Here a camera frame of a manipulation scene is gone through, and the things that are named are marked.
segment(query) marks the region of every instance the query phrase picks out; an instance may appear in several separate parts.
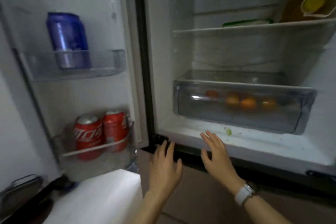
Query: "food crumb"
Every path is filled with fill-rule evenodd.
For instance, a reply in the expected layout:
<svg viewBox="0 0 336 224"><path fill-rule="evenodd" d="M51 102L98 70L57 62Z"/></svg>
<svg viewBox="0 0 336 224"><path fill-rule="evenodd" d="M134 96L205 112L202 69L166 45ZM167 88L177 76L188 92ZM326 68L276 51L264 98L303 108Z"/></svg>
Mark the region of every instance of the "food crumb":
<svg viewBox="0 0 336 224"><path fill-rule="evenodd" d="M228 136L232 135L232 131L229 128L225 129L225 132Z"/></svg>

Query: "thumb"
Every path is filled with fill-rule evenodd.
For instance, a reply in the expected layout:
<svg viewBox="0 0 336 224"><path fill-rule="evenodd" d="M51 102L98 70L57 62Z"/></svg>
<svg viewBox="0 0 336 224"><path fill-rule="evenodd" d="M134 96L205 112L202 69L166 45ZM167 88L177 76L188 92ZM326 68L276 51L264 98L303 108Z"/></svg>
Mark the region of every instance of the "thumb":
<svg viewBox="0 0 336 224"><path fill-rule="evenodd" d="M178 159L177 165L176 165L176 176L180 180L182 177L182 171L183 171L183 165L182 165L182 159Z"/></svg>
<svg viewBox="0 0 336 224"><path fill-rule="evenodd" d="M202 161L203 161L203 164L204 164L205 168L207 168L209 166L209 164L211 163L211 160L208 157L208 153L207 153L206 149L202 149L201 158L202 158Z"/></svg>

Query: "open refrigerator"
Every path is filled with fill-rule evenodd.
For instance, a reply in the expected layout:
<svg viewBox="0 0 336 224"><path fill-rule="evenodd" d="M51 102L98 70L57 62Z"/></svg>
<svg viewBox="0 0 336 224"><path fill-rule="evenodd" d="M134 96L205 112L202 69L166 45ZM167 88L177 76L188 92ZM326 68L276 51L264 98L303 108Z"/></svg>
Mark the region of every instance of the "open refrigerator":
<svg viewBox="0 0 336 224"><path fill-rule="evenodd" d="M36 167L24 175L82 181L127 167L137 149L153 153L165 138L178 144L175 158L203 169L199 134L210 130L244 179L335 200L336 18L302 18L302 1L1 0L4 105ZM91 69L57 67L48 12L80 16ZM131 143L81 161L64 147L64 129L110 108L129 114ZM24 176L13 147L23 142L8 138L1 151L13 152L17 177L4 187Z"/></svg>

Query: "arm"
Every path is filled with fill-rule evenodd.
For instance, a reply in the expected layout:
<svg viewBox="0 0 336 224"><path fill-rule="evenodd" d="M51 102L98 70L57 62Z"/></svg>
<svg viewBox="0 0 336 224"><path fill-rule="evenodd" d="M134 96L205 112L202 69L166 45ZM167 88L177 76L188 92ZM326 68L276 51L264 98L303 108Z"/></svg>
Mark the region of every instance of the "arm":
<svg viewBox="0 0 336 224"><path fill-rule="evenodd" d="M169 145L165 156L166 145L167 141L164 141L157 147L150 161L149 190L133 219L133 224L155 224L166 201L181 180L183 170L181 159L178 160L176 169L173 167L175 144Z"/></svg>
<svg viewBox="0 0 336 224"><path fill-rule="evenodd" d="M210 160L206 150L202 150L201 157L206 170L225 186L233 196L236 196L246 182L237 175L224 143L216 134L212 134L209 131L206 131L206 135L201 133L201 137L208 144L212 152L212 159ZM259 196L247 199L244 207L255 224L291 223Z"/></svg>

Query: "can top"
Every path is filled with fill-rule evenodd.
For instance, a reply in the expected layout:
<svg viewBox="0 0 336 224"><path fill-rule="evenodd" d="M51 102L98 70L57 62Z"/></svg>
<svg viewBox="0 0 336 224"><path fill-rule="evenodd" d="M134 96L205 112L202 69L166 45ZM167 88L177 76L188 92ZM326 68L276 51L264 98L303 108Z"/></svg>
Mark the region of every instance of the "can top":
<svg viewBox="0 0 336 224"><path fill-rule="evenodd" d="M66 13L66 12L48 12L48 16L74 16L79 18L78 15L73 14L73 13Z"/></svg>
<svg viewBox="0 0 336 224"><path fill-rule="evenodd" d="M98 120L93 114L83 114L76 119L76 122L81 125L90 125Z"/></svg>
<svg viewBox="0 0 336 224"><path fill-rule="evenodd" d="M108 110L107 112L106 112L106 115L111 115L111 114L119 114L119 113L121 113L122 111L120 111L120 110Z"/></svg>

